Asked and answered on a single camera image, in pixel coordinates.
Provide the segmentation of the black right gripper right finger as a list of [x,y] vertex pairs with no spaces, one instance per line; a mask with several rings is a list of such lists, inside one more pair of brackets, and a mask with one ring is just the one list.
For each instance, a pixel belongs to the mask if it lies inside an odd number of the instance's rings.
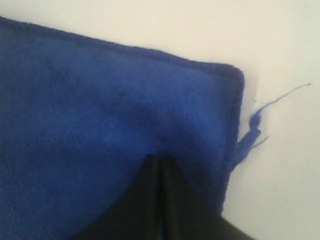
[[251,240],[225,220],[189,183],[175,159],[161,161],[164,240]]

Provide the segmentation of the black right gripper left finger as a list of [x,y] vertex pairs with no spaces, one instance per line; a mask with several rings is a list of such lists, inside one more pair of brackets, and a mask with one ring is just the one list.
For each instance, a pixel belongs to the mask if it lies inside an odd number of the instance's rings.
[[71,240],[156,240],[160,203],[160,160],[148,155],[124,193]]

